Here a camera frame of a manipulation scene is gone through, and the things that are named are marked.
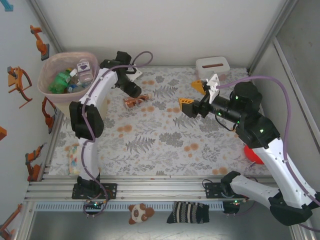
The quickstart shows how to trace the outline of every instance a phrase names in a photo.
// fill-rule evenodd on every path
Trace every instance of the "stuffed toy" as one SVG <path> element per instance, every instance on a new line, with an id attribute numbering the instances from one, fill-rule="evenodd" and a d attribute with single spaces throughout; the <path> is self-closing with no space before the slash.
<path id="1" fill-rule="evenodd" d="M 131 212 L 129 224 L 131 225 L 145 222 L 155 214 L 155 210 L 152 207 L 146 207 L 143 203 L 130 205 L 129 210 Z"/>

